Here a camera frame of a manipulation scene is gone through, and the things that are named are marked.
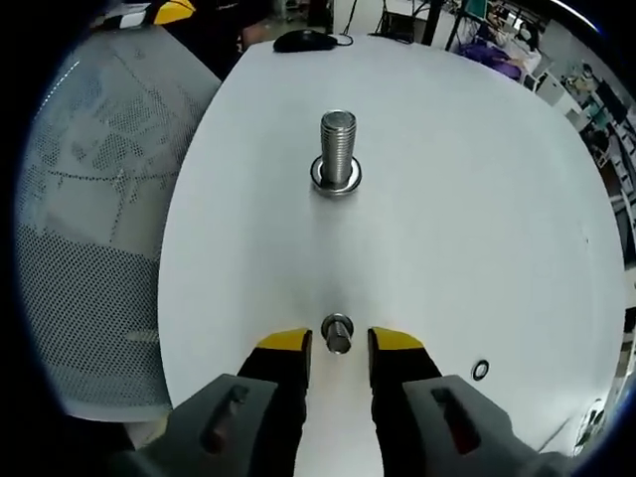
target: metal bolt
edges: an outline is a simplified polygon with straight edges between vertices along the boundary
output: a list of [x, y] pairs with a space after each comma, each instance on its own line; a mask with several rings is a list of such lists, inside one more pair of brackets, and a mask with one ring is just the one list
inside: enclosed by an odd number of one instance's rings
[[362, 171], [353, 156], [356, 128], [356, 116], [349, 111], [328, 111], [322, 116], [322, 155], [311, 166], [311, 177], [319, 192], [340, 196], [353, 192], [360, 184]]
[[354, 325], [348, 316], [341, 313], [329, 315], [324, 319], [321, 331], [332, 353], [344, 355], [351, 349]]

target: round white table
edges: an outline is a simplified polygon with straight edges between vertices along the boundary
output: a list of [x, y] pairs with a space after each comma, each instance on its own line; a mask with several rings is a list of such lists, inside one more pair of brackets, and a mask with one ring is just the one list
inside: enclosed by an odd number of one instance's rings
[[[339, 201], [309, 177], [334, 108], [358, 118], [363, 170]], [[262, 44], [214, 98], [177, 182], [159, 274], [163, 365], [178, 405], [236, 373], [264, 336], [313, 329], [296, 475], [380, 476], [367, 328], [422, 341], [541, 448], [606, 396], [623, 286], [600, 176], [540, 98], [420, 45], [358, 37], [280, 55]], [[320, 337], [334, 312], [356, 327], [347, 355]], [[482, 358], [490, 372], [473, 382]]]

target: yellow object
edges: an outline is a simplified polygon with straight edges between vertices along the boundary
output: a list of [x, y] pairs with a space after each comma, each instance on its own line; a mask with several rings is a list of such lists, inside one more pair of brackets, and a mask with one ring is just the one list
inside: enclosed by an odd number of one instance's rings
[[157, 12], [155, 25], [166, 25], [167, 23], [185, 20], [192, 17], [196, 8], [188, 0], [172, 0], [164, 3]]
[[407, 333], [401, 331], [388, 330], [387, 328], [373, 327], [378, 341], [378, 350], [413, 350], [423, 348], [419, 340], [416, 340]]
[[307, 328], [298, 328], [295, 330], [273, 333], [267, 338], [260, 340], [256, 347], [268, 350], [302, 351], [302, 342], [308, 331], [309, 330]]

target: white mesh panel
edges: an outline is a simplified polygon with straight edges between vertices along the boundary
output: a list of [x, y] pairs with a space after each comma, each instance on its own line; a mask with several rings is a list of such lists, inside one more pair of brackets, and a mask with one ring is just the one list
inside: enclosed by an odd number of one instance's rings
[[36, 119], [17, 197], [25, 315], [67, 411], [169, 407], [157, 334], [161, 240], [181, 163], [220, 82], [162, 28], [94, 35]]

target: black computer mouse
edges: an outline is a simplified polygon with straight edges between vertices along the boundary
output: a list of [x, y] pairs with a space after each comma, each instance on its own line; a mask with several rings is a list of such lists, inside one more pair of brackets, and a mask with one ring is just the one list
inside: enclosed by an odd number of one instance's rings
[[316, 52], [332, 50], [338, 40], [325, 33], [313, 30], [294, 30], [278, 37], [274, 42], [274, 51], [278, 53]]

